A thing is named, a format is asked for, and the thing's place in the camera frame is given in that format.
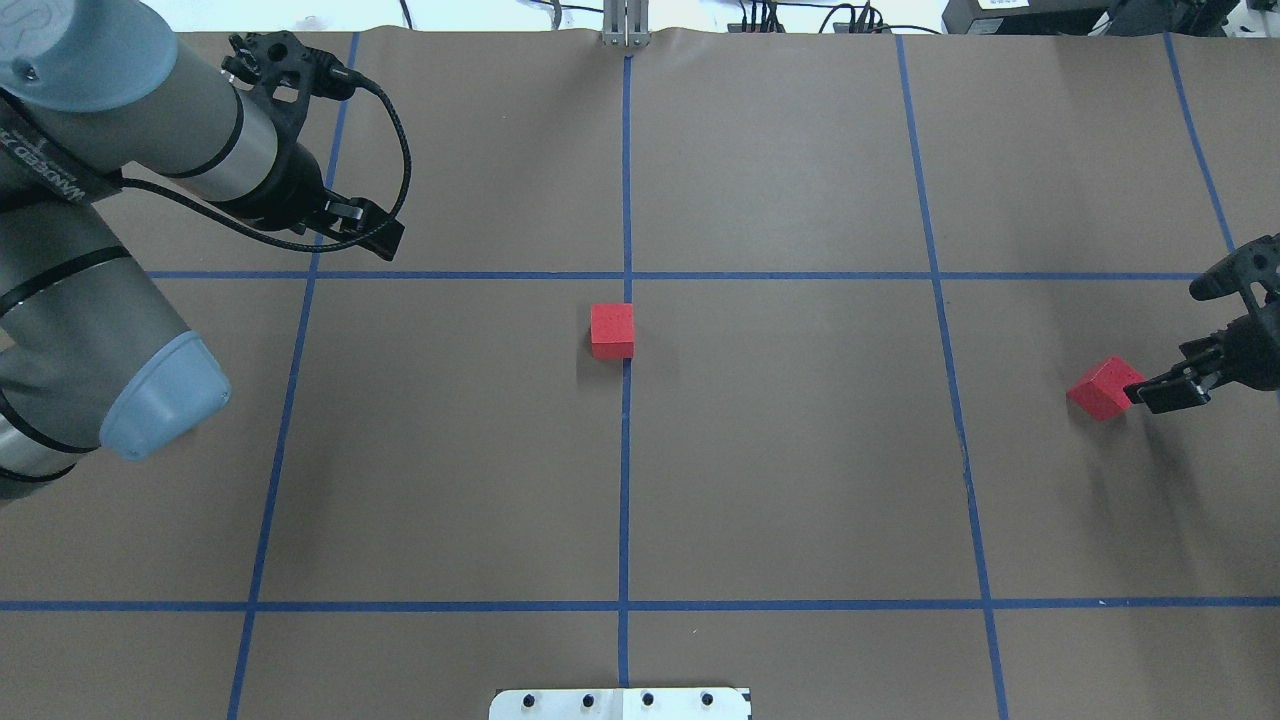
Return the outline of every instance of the blue tape line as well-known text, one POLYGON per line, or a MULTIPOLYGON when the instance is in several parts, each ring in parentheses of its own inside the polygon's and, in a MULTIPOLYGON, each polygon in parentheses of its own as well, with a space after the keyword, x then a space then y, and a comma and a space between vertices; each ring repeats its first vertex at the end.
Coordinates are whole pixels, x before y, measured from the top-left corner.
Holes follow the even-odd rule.
POLYGON ((817 612, 982 610, 980 600, 636 600, 634 612, 817 612))
POLYGON ((911 102, 911 81, 906 69, 906 49, 902 36, 897 44, 897 69, 902 79, 902 105, 906 111, 906 132, 911 142, 911 163, 915 165, 915 191, 920 201, 920 219, 924 227, 924 245, 933 274, 933 304, 938 314, 938 332, 942 338, 942 357, 947 368, 947 386, 951 391, 951 416, 960 441, 960 460, 964 466, 964 486, 969 505, 969 533, 973 537, 973 556, 978 569, 978 589, 982 593, 983 619, 987 625, 987 652, 991 657, 991 678, 996 692, 996 710, 1001 720, 1009 720, 1009 701, 1005 696, 1005 671, 1000 660, 1000 639, 996 634, 996 614, 991 606, 991 583, 987 579, 987 553, 982 542, 982 523, 978 518, 978 493, 973 487, 973 469, 969 462, 969 439, 965 434, 964 410, 960 406, 960 386, 956 380, 955 356, 951 352, 951 331, 947 325, 946 300, 942 296, 942 274, 933 238, 933 219, 929 214, 929 196, 924 184, 924 164, 920 159, 920 140, 915 126, 915 108, 911 102))
POLYGON ((1047 597, 991 601, 996 610, 1106 610, 1125 607, 1280 607, 1280 597, 1047 597))
MULTIPOLYGON (((932 600, 632 600, 627 612, 865 612, 914 610, 1124 610, 1280 607, 1280 596, 1044 597, 932 600)), ((0 612, 244 612, 248 602, 5 600, 0 612)), ((547 601, 260 601, 255 612, 617 612, 612 600, 547 601)))
POLYGON ((956 273, 940 272, 945 281, 1179 281, 1190 282, 1199 273, 956 273))
MULTIPOLYGON (((307 279, 310 270, 155 270, 152 279, 307 279)), ((945 281, 1178 281, 1198 273, 947 272, 945 281)), ((918 270, 317 270, 325 281, 932 281, 918 270)))
POLYGON ((0 612, 244 612, 246 602, 183 600, 0 600, 0 612))
POLYGON ((631 55, 622 59, 622 301, 631 302, 631 55))
POLYGON ((621 281, 616 272, 518 272, 518 270, 320 270, 321 279, 334 281, 621 281))
MULTIPOLYGON (((631 302, 631 55, 622 59, 622 301, 631 302)), ((631 684, 631 359, 622 360, 618 457, 618 687, 631 684)))
POLYGON ((637 281, 927 281, 920 272, 640 272, 637 281))
MULTIPOLYGON (((351 35, 351 49, 347 53, 347 67, 356 67, 356 54, 360 49, 360 33, 351 35)), ((325 187, 333 187, 338 174, 338 154, 342 150, 342 131, 347 122, 347 101, 338 106, 338 120, 333 128, 333 142, 329 146, 329 167, 325 172, 325 187)), ((316 233, 316 245, 324 237, 316 233)), ((280 411, 280 430, 275 438, 275 455, 271 459, 271 478, 266 487, 266 502, 262 507, 262 524, 259 529, 257 552, 253 556, 253 574, 250 579, 248 607, 244 610, 244 625, 241 629, 239 652, 236 656, 236 673, 232 676, 230 700, 227 703, 227 720, 239 716, 241 693, 244 689, 244 673, 248 669, 248 653, 253 643, 253 623, 257 615, 257 601, 262 589, 262 569, 266 565, 266 551, 271 539, 271 521, 275 516, 275 500, 280 487, 280 471, 284 468, 284 448, 289 437, 289 424, 293 418, 293 398, 297 395, 298 374, 302 370, 302 351, 306 347, 307 327, 311 323, 311 301, 315 296, 316 274, 320 270, 320 255, 311 255, 307 269, 307 287, 302 293, 302 311, 298 315, 298 332, 293 341, 293 359, 289 363, 289 380, 284 391, 284 407, 280 411)))
POLYGON ((259 602, 259 612, 613 612, 611 600, 259 602))
POLYGON ((307 274, 307 270, 151 270, 147 277, 154 281, 301 281, 307 274))
POLYGON ((1187 123, 1187 135, 1192 138, 1192 149, 1196 151, 1196 161, 1199 163, 1201 174, 1204 176, 1204 187, 1208 190, 1208 199, 1213 204, 1213 214, 1217 215, 1217 227, 1222 231, 1222 240, 1226 249, 1235 252, 1235 241, 1231 240, 1231 228, 1226 224, 1226 213, 1222 211, 1222 201, 1217 196, 1217 186, 1213 183, 1213 174, 1208 170, 1208 160, 1204 159, 1204 149, 1201 147, 1199 133, 1196 132, 1196 120, 1192 119, 1192 106, 1187 102, 1187 88, 1183 86, 1183 73, 1178 69, 1178 55, 1174 53, 1174 36, 1165 32, 1165 53, 1169 55, 1169 69, 1174 74, 1174 88, 1178 90, 1178 104, 1183 108, 1183 120, 1187 123))

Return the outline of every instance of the table surface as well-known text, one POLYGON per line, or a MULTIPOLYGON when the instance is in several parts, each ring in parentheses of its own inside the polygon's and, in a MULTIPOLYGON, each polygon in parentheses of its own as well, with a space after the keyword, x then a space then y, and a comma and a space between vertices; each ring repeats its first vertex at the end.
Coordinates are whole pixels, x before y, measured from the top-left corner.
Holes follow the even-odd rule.
MULTIPOLYGON (((750 687, 758 717, 1280 715, 1276 397, 1106 424, 1064 397, 1240 314, 1187 284, 1280 229, 1280 45, 306 40, 404 118, 401 254, 101 204, 236 396, 0 514, 0 716, 617 684, 750 687), (596 361, 620 301, 636 357, 596 361)), ((333 187, 389 200, 378 104, 314 108, 333 187)))

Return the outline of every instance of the black band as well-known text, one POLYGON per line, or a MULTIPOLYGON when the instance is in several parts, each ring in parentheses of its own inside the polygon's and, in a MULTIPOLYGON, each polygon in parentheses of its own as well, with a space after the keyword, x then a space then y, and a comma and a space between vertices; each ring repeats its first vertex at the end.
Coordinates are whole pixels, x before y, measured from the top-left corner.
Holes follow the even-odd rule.
POLYGON ((81 270, 92 268, 93 265, 101 265, 102 263, 108 263, 110 260, 129 256, 129 251, 125 250, 123 245, 113 245, 110 247, 102 247, 101 250, 86 252, 79 258, 73 258, 60 265, 54 265, 9 292, 0 295, 0 318, 20 302, 29 299, 32 295, 36 295, 56 282, 61 282, 81 270))
POLYGON ((13 425, 19 433, 50 450, 56 450, 58 452, 65 452, 68 455, 84 455, 86 452, 93 452, 97 450, 96 447, 76 447, 74 445, 58 442, 56 439, 31 427, 31 423, 23 419, 13 405, 9 405, 9 398, 5 397, 4 389, 0 389, 0 415, 3 415, 5 420, 9 420, 9 424, 13 425))
POLYGON ((244 101, 241 100, 239 92, 232 90, 232 95, 236 96, 236 127, 232 128, 232 136, 227 140, 227 145, 218 151, 216 155, 209 159, 209 161, 197 165, 184 173, 160 173, 170 179, 193 178, 196 176, 202 176, 209 170, 218 167, 219 163, 227 159, 236 149, 236 143, 239 142, 239 133, 244 129, 244 101))
POLYGON ((120 192, 101 173, 45 135, 27 117, 22 102, 4 91, 0 91, 0 151, 32 181, 67 202, 88 205, 120 192))
POLYGON ((70 468, 54 473, 52 475, 44 475, 40 478, 23 475, 22 473, 14 473, 13 470, 0 468, 0 500, 18 500, 19 497, 27 497, 58 478, 65 477, 67 473, 70 473, 74 468, 76 465, 72 465, 70 468))

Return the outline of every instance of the wire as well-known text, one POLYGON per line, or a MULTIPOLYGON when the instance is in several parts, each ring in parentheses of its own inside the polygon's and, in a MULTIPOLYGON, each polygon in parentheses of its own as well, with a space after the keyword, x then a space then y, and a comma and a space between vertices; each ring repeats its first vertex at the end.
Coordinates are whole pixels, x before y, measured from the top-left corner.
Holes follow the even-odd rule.
MULTIPOLYGON (((525 1, 535 3, 538 5, 550 5, 550 6, 557 5, 557 3, 554 3, 553 0, 525 0, 525 1)), ((563 3, 559 3, 559 6, 566 10, 586 10, 588 13, 600 13, 602 15, 604 14, 604 10, 599 8, 588 8, 586 5, 566 5, 563 3)))
POLYGON ((818 35, 822 35, 822 32, 827 29, 827 23, 829 23, 832 15, 835 15, 840 10, 849 10, 850 24, 854 23, 854 13, 858 12, 858 8, 852 6, 850 3, 841 3, 840 5, 823 5, 823 8, 831 8, 831 12, 828 12, 827 17, 822 19, 822 26, 818 27, 818 35))
POLYGON ((225 228, 233 229, 246 237, 250 237, 265 245, 270 245, 273 247, 279 247, 282 250, 292 250, 294 252, 335 252, 338 250, 346 250, 348 247, 360 245, 366 238, 370 238, 374 234, 383 232, 384 228, 396 222, 396 217, 399 215, 401 209, 404 208, 404 200, 408 197, 410 178, 412 177, 413 173, 413 159, 410 155, 408 136, 404 133, 404 124, 401 122, 399 114, 396 113, 396 106, 392 105, 392 99, 376 82, 366 78, 365 76, 357 73, 356 70, 349 70, 349 72, 360 87, 364 87, 369 92, 374 94, 378 97, 378 100, 381 101, 383 108, 387 110, 387 115, 392 120, 392 127, 396 129, 396 138, 399 141, 401 159, 403 161, 403 170, 401 173, 401 187, 399 192, 396 193, 396 204, 392 205, 390 211, 387 213, 387 217, 383 218, 380 223, 374 225, 371 229, 369 229, 360 237, 355 237, 352 240, 344 240, 342 242, 330 242, 329 245, 305 245, 301 242, 289 242, 287 240, 280 240, 278 237, 261 233, 241 222, 233 220, 223 215, 221 213, 214 210, 212 208, 207 208, 206 205, 197 202, 196 200, 192 200, 186 195, 182 195, 180 192, 175 192, 173 190, 169 190, 168 187, 156 184, 154 182, 148 182, 140 178, 120 178, 119 187, 122 188, 129 187, 152 192, 166 200, 172 200, 182 205, 183 208, 187 208, 188 210, 200 213, 201 215, 209 218, 210 220, 214 220, 215 223, 225 228))
POLYGON ((920 29, 920 31, 928 32, 931 35, 946 35, 945 32, 938 32, 938 31, 933 29, 932 27, 924 27, 924 26, 899 26, 899 24, 893 24, 893 26, 876 26, 876 27, 870 28, 868 32, 879 32, 882 29, 920 29))

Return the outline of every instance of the red cube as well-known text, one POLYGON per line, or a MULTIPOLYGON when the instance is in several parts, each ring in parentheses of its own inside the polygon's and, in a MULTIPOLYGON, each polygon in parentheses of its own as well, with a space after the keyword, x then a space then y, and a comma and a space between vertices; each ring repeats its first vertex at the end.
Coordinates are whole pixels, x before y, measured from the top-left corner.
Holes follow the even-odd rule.
POLYGON ((591 355, 621 360, 636 352, 636 323, 630 302, 591 305, 591 355))
POLYGON ((1144 379, 1147 378, 1128 363, 1111 356, 1089 368, 1080 382, 1066 391, 1066 396, 1094 420, 1110 420, 1133 405, 1124 393, 1124 387, 1144 379))

